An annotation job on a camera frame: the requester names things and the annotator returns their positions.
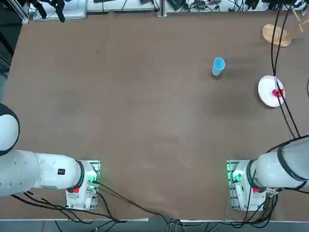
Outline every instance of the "electronic equipment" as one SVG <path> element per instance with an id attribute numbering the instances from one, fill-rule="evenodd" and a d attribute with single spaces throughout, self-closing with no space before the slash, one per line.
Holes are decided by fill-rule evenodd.
<path id="1" fill-rule="evenodd" d="M 203 0 L 194 0 L 193 8 L 197 8 L 199 10 L 204 10 L 206 8 L 206 4 Z"/>
<path id="2" fill-rule="evenodd" d="M 208 0 L 209 5 L 217 5 L 220 2 L 221 2 L 221 0 Z"/>
<path id="3" fill-rule="evenodd" d="M 245 0 L 245 4 L 252 10 L 256 9 L 258 3 L 259 3 L 259 0 Z"/>
<path id="4" fill-rule="evenodd" d="M 63 15 L 63 8 L 65 6 L 64 0 L 26 0 L 26 2 L 32 3 L 32 5 L 35 7 L 35 9 L 38 10 L 42 18 L 47 17 L 47 13 L 45 9 L 43 8 L 41 2 L 47 2 L 49 5 L 55 8 L 56 14 L 59 18 L 59 21 L 64 23 L 65 22 L 65 17 Z"/>
<path id="5" fill-rule="evenodd" d="M 179 8 L 185 6 L 185 0 L 167 0 L 174 11 L 177 11 Z"/>

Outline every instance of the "gray floor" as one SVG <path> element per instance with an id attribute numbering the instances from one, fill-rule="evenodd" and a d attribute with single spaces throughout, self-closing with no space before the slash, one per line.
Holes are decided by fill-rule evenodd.
<path id="1" fill-rule="evenodd" d="M 63 232 L 90 232 L 95 227 L 105 223 L 106 221 L 95 221 L 91 225 L 84 225 L 70 221 L 58 221 L 58 225 Z M 98 229 L 99 232 L 104 232 L 110 227 L 111 223 L 105 227 Z M 208 230 L 211 229 L 215 222 L 210 223 Z M 165 232 L 166 223 L 161 218 L 151 218 L 149 222 L 130 221 L 125 224 L 117 224 L 110 232 Z M 187 228 L 186 232 L 204 232 L 206 223 L 198 228 Z M 231 226 L 219 225 L 213 232 L 305 232 L 309 230 L 308 223 L 290 223 L 290 222 L 273 222 L 269 223 L 263 229 L 256 229 L 251 226 L 244 226 L 241 229 L 234 229 Z M 54 221 L 0 221 L 0 231 L 2 232 L 59 232 Z"/>

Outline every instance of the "table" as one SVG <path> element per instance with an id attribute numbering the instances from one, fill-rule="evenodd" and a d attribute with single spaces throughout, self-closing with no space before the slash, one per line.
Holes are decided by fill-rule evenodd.
<path id="1" fill-rule="evenodd" d="M 108 14 L 23 25 L 4 97 L 20 119 L 16 147 L 101 160 L 101 181 L 144 207 L 223 220 L 226 160 L 257 158 L 291 138 L 280 109 L 256 95 L 259 79 L 272 73 L 261 29 L 274 19 L 272 12 Z M 302 135 L 309 131 L 308 34 L 281 49 L 277 67 Z M 215 79 L 218 56 L 226 68 Z M 65 204 L 62 191 L 38 193 Z M 117 218 L 149 216 L 104 195 Z M 10 208 L 0 218 L 62 218 L 11 197 L 0 206 Z M 309 221 L 308 207 L 304 194 L 283 192 L 273 220 Z M 98 212 L 106 212 L 103 204 Z M 228 208 L 227 219 L 242 217 Z"/>

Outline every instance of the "red object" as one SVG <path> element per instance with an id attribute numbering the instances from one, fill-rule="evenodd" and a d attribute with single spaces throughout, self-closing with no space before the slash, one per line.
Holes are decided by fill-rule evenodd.
<path id="1" fill-rule="evenodd" d="M 253 193 L 257 193 L 257 192 L 259 192 L 259 189 L 258 188 L 252 188 L 252 191 L 253 191 Z"/>
<path id="2" fill-rule="evenodd" d="M 277 96 L 279 96 L 279 97 L 281 97 L 282 95 L 284 95 L 284 89 L 280 89 L 280 90 L 273 90 L 272 91 L 272 94 L 275 96 L 275 97 L 277 97 Z"/>

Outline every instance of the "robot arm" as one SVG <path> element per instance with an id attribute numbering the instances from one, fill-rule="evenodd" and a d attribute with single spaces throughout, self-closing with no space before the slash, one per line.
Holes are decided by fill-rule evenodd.
<path id="1" fill-rule="evenodd" d="M 98 173 L 93 165 L 64 155 L 15 150 L 19 129 L 17 116 L 0 103 L 0 196 L 31 188 L 66 189 L 70 208 L 94 208 L 97 185 L 92 181 Z"/>
<path id="2" fill-rule="evenodd" d="M 257 210 L 266 198 L 267 188 L 309 187 L 309 136 L 283 143 L 255 160 L 241 160 L 233 174 L 240 210 Z"/>

